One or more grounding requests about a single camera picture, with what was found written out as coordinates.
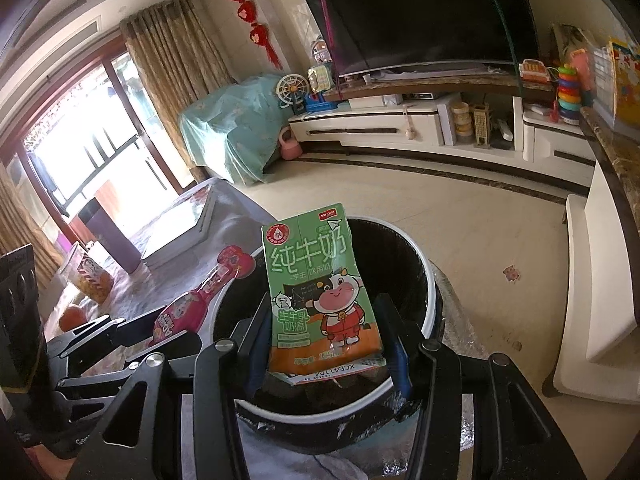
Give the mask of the red candy package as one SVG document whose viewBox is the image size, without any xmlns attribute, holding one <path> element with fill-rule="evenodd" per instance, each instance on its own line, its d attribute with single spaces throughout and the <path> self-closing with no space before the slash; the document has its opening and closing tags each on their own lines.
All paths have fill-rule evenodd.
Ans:
<svg viewBox="0 0 640 480">
<path fill-rule="evenodd" d="M 197 288 L 190 290 L 164 307 L 155 319 L 151 344 L 160 344 L 186 330 L 197 333 L 208 312 L 210 302 L 233 280 L 242 280 L 255 269 L 255 259 L 239 246 L 225 247 L 217 264 Z"/>
</svg>

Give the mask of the green milk carton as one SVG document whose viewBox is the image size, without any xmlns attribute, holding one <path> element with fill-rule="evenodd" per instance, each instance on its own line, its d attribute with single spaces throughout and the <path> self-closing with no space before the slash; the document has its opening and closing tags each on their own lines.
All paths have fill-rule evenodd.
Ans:
<svg viewBox="0 0 640 480">
<path fill-rule="evenodd" d="M 340 203 L 262 229 L 271 299 L 268 372 L 291 386 L 386 365 Z"/>
</svg>

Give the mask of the red apple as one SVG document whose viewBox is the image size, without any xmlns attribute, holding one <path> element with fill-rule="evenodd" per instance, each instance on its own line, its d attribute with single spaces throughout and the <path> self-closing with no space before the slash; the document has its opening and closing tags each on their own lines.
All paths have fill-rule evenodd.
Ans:
<svg viewBox="0 0 640 480">
<path fill-rule="evenodd" d="M 58 327 L 63 333 L 67 333 L 87 322 L 88 318 L 84 309 L 71 304 L 58 319 Z"/>
</svg>

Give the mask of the jar of round snacks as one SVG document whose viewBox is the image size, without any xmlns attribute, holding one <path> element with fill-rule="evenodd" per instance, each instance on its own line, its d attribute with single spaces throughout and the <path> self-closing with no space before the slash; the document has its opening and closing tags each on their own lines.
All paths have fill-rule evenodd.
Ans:
<svg viewBox="0 0 640 480">
<path fill-rule="evenodd" d="M 114 286 L 111 274 L 96 263 L 78 243 L 70 248 L 60 274 L 97 304 L 104 304 Z"/>
</svg>

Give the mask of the floral purple tablecloth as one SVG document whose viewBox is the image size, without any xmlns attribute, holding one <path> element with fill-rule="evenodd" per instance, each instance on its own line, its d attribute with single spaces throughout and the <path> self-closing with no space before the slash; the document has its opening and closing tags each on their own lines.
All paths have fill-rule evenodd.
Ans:
<svg viewBox="0 0 640 480">
<path fill-rule="evenodd" d="M 161 263 L 150 266 L 142 262 L 135 274 L 120 272 L 114 261 L 107 258 L 102 247 L 91 249 L 90 256 L 107 265 L 107 270 L 116 276 L 116 285 L 112 296 L 105 304 L 104 312 L 112 318 L 124 318 L 129 321 L 138 315 L 147 314 L 159 307 L 165 307 L 172 300 L 196 288 L 206 276 L 212 272 L 218 254 L 225 247 L 238 245 L 246 252 L 254 252 L 260 247 L 260 228 L 276 220 L 272 214 L 255 203 L 241 190 L 225 180 L 213 179 L 198 185 L 188 195 L 198 194 L 209 186 L 213 206 L 207 206 L 209 224 L 201 232 L 198 244 L 185 250 L 171 249 Z M 203 325 L 196 332 L 200 337 L 202 348 L 213 341 L 213 319 L 221 294 L 212 300 Z M 81 377 L 116 372 L 124 367 L 125 360 L 139 350 L 145 350 L 151 341 L 146 337 L 136 344 L 118 344 L 105 358 L 99 360 Z M 182 401 L 181 423 L 181 467 L 183 479 L 195 479 L 195 460 L 193 453 L 191 397 Z"/>
</svg>

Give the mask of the purple thermos bottle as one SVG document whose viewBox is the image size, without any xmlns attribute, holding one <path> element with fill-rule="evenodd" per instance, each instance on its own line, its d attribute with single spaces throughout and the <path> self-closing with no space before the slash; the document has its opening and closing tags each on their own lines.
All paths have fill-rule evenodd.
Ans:
<svg viewBox="0 0 640 480">
<path fill-rule="evenodd" d="M 141 263 L 140 252 L 116 226 L 96 198 L 89 200 L 79 211 L 78 216 L 122 270 L 128 274 L 133 274 L 137 270 Z"/>
</svg>

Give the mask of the left beige curtain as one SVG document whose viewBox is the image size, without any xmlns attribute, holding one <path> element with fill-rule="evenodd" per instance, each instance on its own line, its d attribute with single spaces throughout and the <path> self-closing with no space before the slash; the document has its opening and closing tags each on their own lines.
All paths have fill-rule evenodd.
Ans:
<svg viewBox="0 0 640 480">
<path fill-rule="evenodd" d="M 35 274 L 40 292 L 51 283 L 63 257 L 38 228 L 18 197 L 17 190 L 4 166 L 0 169 L 0 247 L 2 255 L 32 245 Z"/>
</svg>

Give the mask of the beige curtain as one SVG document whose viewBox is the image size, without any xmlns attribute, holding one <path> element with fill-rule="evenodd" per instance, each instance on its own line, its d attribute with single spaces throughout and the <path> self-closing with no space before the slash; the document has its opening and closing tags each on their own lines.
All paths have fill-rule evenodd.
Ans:
<svg viewBox="0 0 640 480">
<path fill-rule="evenodd" d="M 234 79 L 194 0 L 154 4 L 122 20 L 119 29 L 172 145 L 194 180 L 206 180 L 204 165 L 194 162 L 183 140 L 179 115 Z"/>
<path fill-rule="evenodd" d="M 32 245 L 35 274 L 40 292 L 51 283 L 63 257 L 38 228 L 18 197 L 17 190 L 4 166 L 0 169 L 0 247 L 2 255 Z"/>
</svg>

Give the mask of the pink kettlebell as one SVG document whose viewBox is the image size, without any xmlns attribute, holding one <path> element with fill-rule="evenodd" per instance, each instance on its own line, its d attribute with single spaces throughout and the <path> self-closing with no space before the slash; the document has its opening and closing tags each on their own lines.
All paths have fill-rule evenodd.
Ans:
<svg viewBox="0 0 640 480">
<path fill-rule="evenodd" d="M 278 135 L 280 155 L 284 160 L 294 160 L 303 155 L 303 149 L 290 126 L 283 127 Z"/>
</svg>

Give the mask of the white tv cabinet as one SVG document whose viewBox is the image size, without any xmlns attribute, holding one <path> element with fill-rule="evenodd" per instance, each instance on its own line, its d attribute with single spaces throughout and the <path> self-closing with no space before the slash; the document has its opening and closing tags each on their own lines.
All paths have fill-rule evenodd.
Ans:
<svg viewBox="0 0 640 480">
<path fill-rule="evenodd" d="M 437 100 L 392 103 L 388 96 L 357 98 L 333 110 L 305 112 L 288 120 L 298 142 L 337 142 L 370 148 L 487 162 L 588 188 L 596 158 L 577 126 L 552 122 L 514 96 L 508 118 L 497 120 L 489 141 L 473 126 L 457 130 L 459 93 Z"/>
</svg>

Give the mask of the teal covered furniture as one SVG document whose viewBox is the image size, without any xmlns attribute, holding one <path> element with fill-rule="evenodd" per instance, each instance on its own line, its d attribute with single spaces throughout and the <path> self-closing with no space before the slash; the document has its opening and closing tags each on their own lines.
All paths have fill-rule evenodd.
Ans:
<svg viewBox="0 0 640 480">
<path fill-rule="evenodd" d="M 192 162 L 234 184 L 266 180 L 279 156 L 279 133 L 292 112 L 283 108 L 280 77 L 265 74 L 209 93 L 179 114 L 178 126 Z"/>
</svg>

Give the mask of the toy ferris wheel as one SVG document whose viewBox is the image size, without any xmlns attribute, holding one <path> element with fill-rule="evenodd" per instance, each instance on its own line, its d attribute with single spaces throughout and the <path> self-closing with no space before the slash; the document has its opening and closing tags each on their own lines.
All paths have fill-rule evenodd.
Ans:
<svg viewBox="0 0 640 480">
<path fill-rule="evenodd" d="M 299 74 L 284 75 L 276 85 L 280 107 L 289 108 L 295 115 L 306 110 L 306 99 L 310 96 L 307 79 Z"/>
</svg>

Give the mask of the toy telephone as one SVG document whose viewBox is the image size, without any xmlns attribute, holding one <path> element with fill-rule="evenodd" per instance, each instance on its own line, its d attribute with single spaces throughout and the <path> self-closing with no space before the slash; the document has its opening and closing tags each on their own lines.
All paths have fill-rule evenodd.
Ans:
<svg viewBox="0 0 640 480">
<path fill-rule="evenodd" d="M 307 76 L 312 93 L 326 92 L 335 86 L 332 66 L 329 63 L 312 66 L 307 70 Z"/>
</svg>

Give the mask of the right beige curtain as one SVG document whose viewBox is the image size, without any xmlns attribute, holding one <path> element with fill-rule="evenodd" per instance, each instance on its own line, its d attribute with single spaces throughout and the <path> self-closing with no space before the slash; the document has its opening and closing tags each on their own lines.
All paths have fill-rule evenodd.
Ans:
<svg viewBox="0 0 640 480">
<path fill-rule="evenodd" d="M 183 140 L 179 115 L 234 79 L 194 0 L 154 4 L 122 20 L 119 29 L 172 145 L 194 180 L 206 180 L 204 165 L 194 162 Z"/>
</svg>

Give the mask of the black flat television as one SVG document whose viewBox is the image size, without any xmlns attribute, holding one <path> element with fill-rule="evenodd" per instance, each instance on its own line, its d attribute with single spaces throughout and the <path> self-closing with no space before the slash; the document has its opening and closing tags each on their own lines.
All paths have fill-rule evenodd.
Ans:
<svg viewBox="0 0 640 480">
<path fill-rule="evenodd" d="M 305 0 L 341 76 L 538 54 L 529 0 Z"/>
</svg>

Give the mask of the red hanging heart ornament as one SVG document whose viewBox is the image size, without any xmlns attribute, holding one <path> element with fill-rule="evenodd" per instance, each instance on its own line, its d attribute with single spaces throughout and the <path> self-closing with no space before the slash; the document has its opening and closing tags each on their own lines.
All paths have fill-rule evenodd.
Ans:
<svg viewBox="0 0 640 480">
<path fill-rule="evenodd" d="M 277 70 L 283 70 L 283 65 L 279 55 L 270 41 L 269 28 L 266 24 L 258 21 L 257 6 L 253 0 L 230 0 L 238 5 L 236 15 L 238 18 L 250 25 L 250 41 L 256 46 L 265 50 L 265 54 L 271 65 Z"/>
</svg>

